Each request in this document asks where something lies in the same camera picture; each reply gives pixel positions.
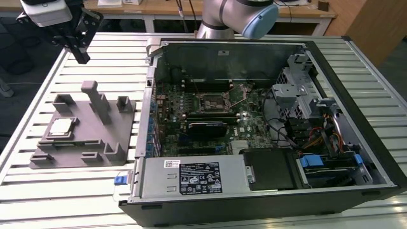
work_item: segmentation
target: sticker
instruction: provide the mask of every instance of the sticker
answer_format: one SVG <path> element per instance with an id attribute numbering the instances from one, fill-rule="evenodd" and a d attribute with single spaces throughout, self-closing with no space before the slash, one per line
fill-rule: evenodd
<path id="1" fill-rule="evenodd" d="M 124 10 L 124 13 L 141 13 L 140 10 Z"/>
<path id="2" fill-rule="evenodd" d="M 181 195 L 221 193 L 218 162 L 178 165 Z"/>
<path id="3" fill-rule="evenodd" d="M 164 161 L 164 168 L 178 168 L 180 161 Z"/>

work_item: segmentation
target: blue latch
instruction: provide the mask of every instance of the blue latch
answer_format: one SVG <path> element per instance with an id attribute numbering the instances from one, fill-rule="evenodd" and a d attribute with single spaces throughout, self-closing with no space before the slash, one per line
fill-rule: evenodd
<path id="1" fill-rule="evenodd" d="M 302 167 L 324 166 L 322 160 L 318 155 L 305 155 L 298 159 L 298 161 Z"/>
<path id="2" fill-rule="evenodd" d="M 114 177 L 114 185 L 126 185 L 126 175 Z"/>
<path id="3" fill-rule="evenodd" d="M 358 155 L 358 154 L 354 154 L 353 157 L 354 157 L 356 163 L 357 163 L 358 165 L 361 165 L 361 164 L 362 164 L 362 159 L 361 159 L 360 155 Z"/>

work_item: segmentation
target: warning label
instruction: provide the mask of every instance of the warning label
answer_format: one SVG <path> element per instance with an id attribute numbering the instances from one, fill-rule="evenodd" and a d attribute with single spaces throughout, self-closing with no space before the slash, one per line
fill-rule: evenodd
<path id="1" fill-rule="evenodd" d="M 221 193 L 218 163 L 178 164 L 178 192 L 181 195 Z"/>

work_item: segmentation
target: motherboard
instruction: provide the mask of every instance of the motherboard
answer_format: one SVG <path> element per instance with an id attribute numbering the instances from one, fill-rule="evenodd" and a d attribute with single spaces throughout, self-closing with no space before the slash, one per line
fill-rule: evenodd
<path id="1" fill-rule="evenodd" d="M 236 154 L 272 147 L 254 83 L 157 83 L 160 156 Z"/>

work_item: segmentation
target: red wire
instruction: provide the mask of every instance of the red wire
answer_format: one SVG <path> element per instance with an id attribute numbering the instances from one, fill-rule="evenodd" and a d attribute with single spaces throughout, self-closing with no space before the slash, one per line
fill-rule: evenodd
<path id="1" fill-rule="evenodd" d="M 312 130 L 309 131 L 309 139 L 308 139 L 308 141 L 310 141 L 310 137 L 312 137 L 312 132 L 313 132 L 313 130 L 317 130 L 317 129 L 321 129 L 321 127 L 314 127 L 314 128 L 312 128 Z"/>

